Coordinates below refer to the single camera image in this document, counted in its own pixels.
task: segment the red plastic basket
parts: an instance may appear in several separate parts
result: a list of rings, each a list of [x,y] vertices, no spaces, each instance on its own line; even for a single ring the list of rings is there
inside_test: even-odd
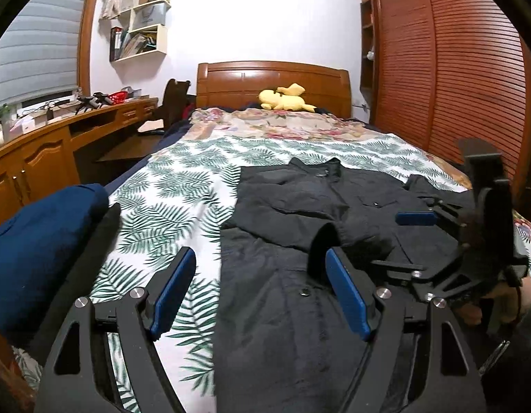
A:
[[[108,95],[113,105],[122,104],[126,100],[127,96],[127,91],[117,91],[116,93],[112,93],[112,95]]]

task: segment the window blind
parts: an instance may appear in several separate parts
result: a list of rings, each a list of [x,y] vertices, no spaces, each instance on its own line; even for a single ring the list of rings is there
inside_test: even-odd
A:
[[[72,90],[84,0],[30,0],[0,38],[0,106]]]

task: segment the bed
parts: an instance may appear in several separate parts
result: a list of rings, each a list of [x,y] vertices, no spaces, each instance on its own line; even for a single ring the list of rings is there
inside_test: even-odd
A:
[[[226,113],[232,119],[233,113],[246,112],[227,108],[248,106],[256,102],[260,90],[293,82],[305,87],[306,102],[335,115],[322,115],[319,123],[315,118],[308,122],[311,115],[303,115],[313,132],[320,131],[319,136],[310,136],[310,130],[304,129],[305,138],[294,139],[290,129],[289,136],[283,136],[261,128],[251,129],[254,136],[237,136],[240,129],[222,124]],[[195,250],[197,275],[172,330],[156,343],[168,378],[188,413],[215,411],[211,338],[219,297],[220,225],[233,212],[241,166],[286,164],[292,157],[306,164],[322,163],[338,157],[346,167],[386,172],[401,181],[415,173],[426,176],[440,189],[466,189],[467,179],[453,172],[451,166],[436,162],[435,157],[396,135],[340,121],[350,117],[351,100],[345,70],[287,62],[200,64],[199,109],[193,114],[191,129],[199,123],[212,123],[212,133],[191,136],[189,130],[181,140],[148,157],[110,195],[111,204],[119,202],[122,206],[123,226],[95,281],[91,292],[94,302],[120,298],[128,290],[144,286],[181,246]],[[295,115],[275,116],[283,119]],[[329,135],[328,129],[320,128],[321,122],[339,128],[345,128],[345,123],[355,124],[366,133],[336,141],[336,129]],[[286,135],[284,127],[276,126]],[[518,215],[515,224],[531,257],[531,224]],[[109,342],[124,407],[137,412],[119,339],[110,334]]]

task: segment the green leaf pattern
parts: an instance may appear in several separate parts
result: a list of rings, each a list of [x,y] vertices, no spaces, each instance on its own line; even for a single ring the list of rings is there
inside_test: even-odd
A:
[[[122,206],[122,228],[91,298],[120,298],[147,284],[181,246],[195,250],[198,275],[172,330],[156,343],[181,403],[192,406],[189,413],[214,410],[212,335],[219,299],[220,225],[233,213],[241,166],[281,165],[292,157],[306,164],[337,157],[349,168],[383,171],[401,181],[418,173],[437,188],[465,190],[421,150],[394,135],[356,143],[225,136],[181,140],[153,154],[110,196],[111,204]],[[111,334],[109,345],[124,407],[137,412],[118,337]]]

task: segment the stuffed animal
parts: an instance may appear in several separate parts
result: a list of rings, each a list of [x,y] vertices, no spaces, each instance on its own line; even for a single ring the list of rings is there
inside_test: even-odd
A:
[[[306,104],[300,95],[305,89],[298,84],[292,84],[290,87],[278,87],[277,91],[263,90],[258,99],[265,110],[292,110],[299,112],[302,109],[315,113],[317,107]]]

